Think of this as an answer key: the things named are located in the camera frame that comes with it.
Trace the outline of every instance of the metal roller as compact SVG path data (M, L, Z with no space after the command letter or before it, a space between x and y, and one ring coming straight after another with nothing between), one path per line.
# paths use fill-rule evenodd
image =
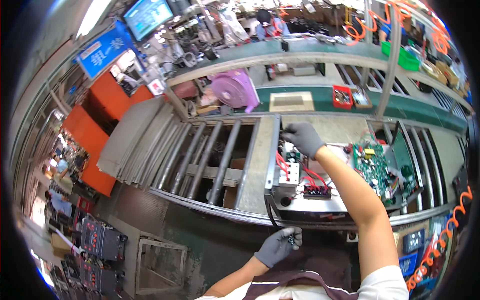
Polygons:
M198 146L195 156L193 157L192 164L197 165L198 161L200 160L200 155L204 151L205 145L207 145L208 141L208 136L202 137L202 141L200 142L200 145ZM185 180L183 181L179 195L184 197L187 188L190 186L190 182L192 181L192 177L190 175L185 176Z
M213 186L210 191L208 204L215 204L216 199L218 198L218 193L223 186L223 178L225 177L225 172L227 171L230 158L232 157L233 147L235 147L235 142L237 141L237 137L239 135L240 126L240 120L236 120L235 124L233 124L232 131L230 132L227 145L225 146L225 150L223 152L222 160L220 161L220 165L218 167L218 172L215 179L213 180Z
M178 138L177 144L173 148L173 151L170 154L170 157L168 158L168 162L167 162L167 165L165 166L165 170L163 171L160 182L158 183L158 189L159 190L161 190L163 185L165 184L165 181L167 180L167 177L170 174L170 170L172 169L173 162L177 158L177 155L180 151L180 148L181 148L183 142L185 141L185 138L187 137L188 131L190 130L191 127L192 127L192 124L188 123L188 124L185 125L185 128L181 132L181 134Z
M185 172L187 171L188 164L190 163L190 160L192 159L193 152L195 151L195 148L198 145L198 142L200 141L200 137L202 137L202 133L205 130L207 123L203 122L200 124L200 126L197 129L197 132L193 136L192 142L190 143L190 146L188 146L187 153L185 154L185 157L183 158L183 161L181 162L179 171L177 172L177 175L175 176L175 181L173 183L173 187L170 191L172 194L177 194L179 188L180 188L180 183L183 180L183 177L185 176Z
M208 139L208 143L207 143L207 145L205 147L205 150L202 154L202 158L200 158L200 162L198 164L197 173L193 177L192 186L190 187L190 190L188 192L187 198L189 198L189 199L193 200L193 198L197 194L198 186L200 185L200 180L202 179L202 173L203 173L205 167L207 166L208 159L210 157L210 154L212 153L213 144L215 144L215 142L216 142L216 138L218 137L218 134L220 133L220 129L222 128L222 124L223 124L222 121L218 121L215 124L215 127L212 130L212 134L210 135L210 138Z

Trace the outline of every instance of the black cable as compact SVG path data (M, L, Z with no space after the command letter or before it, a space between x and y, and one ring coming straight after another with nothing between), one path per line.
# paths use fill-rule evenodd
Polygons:
M272 207L267 199L265 199L265 207L267 208L268 218L270 219L270 222L272 222L273 227L276 230L280 230L280 227L276 224L275 219L273 219Z

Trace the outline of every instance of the gloved hand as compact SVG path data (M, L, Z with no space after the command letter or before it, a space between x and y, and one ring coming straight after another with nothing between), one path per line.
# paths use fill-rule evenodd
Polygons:
M288 241L290 235L293 235L293 245ZM269 236L254 255L264 265L271 268L287 257L292 250L298 250L301 243L301 228L287 227Z
M282 137L285 141L294 144L300 153L310 158L314 158L318 149L326 145L315 128L306 122L289 124Z

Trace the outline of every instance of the black connector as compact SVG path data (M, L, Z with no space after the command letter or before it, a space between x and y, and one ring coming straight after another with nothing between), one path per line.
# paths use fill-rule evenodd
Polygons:
M281 40L280 41L280 44L282 45L282 50L285 51L285 52L288 52L289 48L288 48L288 42L284 41L284 40Z
M305 198L330 198L331 196L331 190L323 186L318 188L305 187L305 191L303 192L303 197Z

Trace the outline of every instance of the brown apron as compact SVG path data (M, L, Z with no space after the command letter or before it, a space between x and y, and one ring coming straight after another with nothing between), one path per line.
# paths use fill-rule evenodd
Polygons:
M314 271L283 271L254 277L243 300L255 300L277 287L293 285L321 286L333 300L357 300L359 297L358 293L348 293L343 289L329 287Z

